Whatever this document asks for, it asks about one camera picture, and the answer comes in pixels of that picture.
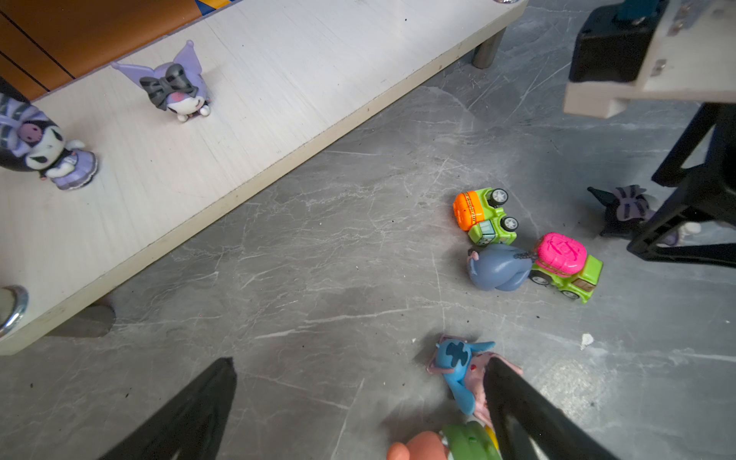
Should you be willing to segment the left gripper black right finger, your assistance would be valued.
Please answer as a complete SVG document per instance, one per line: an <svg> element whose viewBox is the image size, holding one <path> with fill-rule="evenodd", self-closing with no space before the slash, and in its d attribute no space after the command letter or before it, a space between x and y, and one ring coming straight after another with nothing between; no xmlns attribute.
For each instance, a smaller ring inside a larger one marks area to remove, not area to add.
<svg viewBox="0 0 736 460"><path fill-rule="evenodd" d="M504 459L613 459L615 456L569 420L498 356L483 379L500 455Z"/></svg>

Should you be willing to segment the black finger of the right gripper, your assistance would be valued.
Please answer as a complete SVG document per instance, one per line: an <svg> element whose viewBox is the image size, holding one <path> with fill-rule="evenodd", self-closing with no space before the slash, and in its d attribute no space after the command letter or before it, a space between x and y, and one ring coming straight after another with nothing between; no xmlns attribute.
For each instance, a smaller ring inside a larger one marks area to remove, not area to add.
<svg viewBox="0 0 736 460"><path fill-rule="evenodd" d="M735 105L704 103L652 176L674 190L627 249L657 263L735 266L735 245L661 247L688 222L735 224Z"/></svg>

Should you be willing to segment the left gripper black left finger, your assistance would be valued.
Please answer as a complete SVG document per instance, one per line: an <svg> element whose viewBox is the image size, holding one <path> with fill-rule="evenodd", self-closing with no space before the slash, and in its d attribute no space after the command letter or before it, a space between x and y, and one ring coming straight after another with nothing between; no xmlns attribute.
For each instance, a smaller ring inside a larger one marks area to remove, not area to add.
<svg viewBox="0 0 736 460"><path fill-rule="evenodd" d="M103 459L214 459L237 388L232 358L218 358Z"/></svg>

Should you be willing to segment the grey purple kuromi toy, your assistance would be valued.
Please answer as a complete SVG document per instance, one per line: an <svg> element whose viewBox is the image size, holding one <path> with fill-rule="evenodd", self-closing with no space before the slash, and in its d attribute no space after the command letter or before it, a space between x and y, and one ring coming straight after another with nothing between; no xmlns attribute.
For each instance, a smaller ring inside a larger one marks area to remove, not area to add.
<svg viewBox="0 0 736 460"><path fill-rule="evenodd" d="M605 191L588 187L588 191L605 207L603 238L631 240L637 230L655 216L659 200L639 185L616 187Z"/></svg>

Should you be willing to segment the pink green block toy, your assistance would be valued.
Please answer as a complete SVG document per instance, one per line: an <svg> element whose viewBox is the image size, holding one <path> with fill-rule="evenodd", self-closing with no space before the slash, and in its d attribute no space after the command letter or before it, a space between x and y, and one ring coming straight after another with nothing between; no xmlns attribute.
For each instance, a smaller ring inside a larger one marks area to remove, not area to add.
<svg viewBox="0 0 736 460"><path fill-rule="evenodd" d="M535 245L536 260L529 280L543 287L554 287L565 297L588 303L597 288L603 262L586 247L563 234L550 232Z"/></svg>

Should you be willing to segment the green orange toy car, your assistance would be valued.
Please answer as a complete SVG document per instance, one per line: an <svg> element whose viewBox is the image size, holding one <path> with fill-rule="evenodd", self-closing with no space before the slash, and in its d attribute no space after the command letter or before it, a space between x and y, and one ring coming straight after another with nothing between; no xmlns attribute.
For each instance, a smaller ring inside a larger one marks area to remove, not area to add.
<svg viewBox="0 0 736 460"><path fill-rule="evenodd" d="M453 215L474 245L511 245L517 239L519 221L503 209L508 199L501 188L462 193L452 203Z"/></svg>

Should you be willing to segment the black white kuromi toy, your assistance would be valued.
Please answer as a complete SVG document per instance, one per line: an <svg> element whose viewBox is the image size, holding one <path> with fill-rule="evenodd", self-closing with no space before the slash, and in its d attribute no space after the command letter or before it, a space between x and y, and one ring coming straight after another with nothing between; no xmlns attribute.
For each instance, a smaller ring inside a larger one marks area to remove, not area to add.
<svg viewBox="0 0 736 460"><path fill-rule="evenodd" d="M97 156L61 128L6 80L1 81L1 167L37 173L61 191L80 189L99 168Z"/></svg>

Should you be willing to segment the purple bat toy figure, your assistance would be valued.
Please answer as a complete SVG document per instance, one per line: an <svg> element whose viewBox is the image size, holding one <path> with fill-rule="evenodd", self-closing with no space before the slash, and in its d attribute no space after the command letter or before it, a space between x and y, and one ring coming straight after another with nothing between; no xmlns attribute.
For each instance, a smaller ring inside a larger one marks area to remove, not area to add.
<svg viewBox="0 0 736 460"><path fill-rule="evenodd" d="M111 66L144 90L157 109L174 113L179 122L211 114L211 98L193 40L171 62L155 68L118 62Z"/></svg>

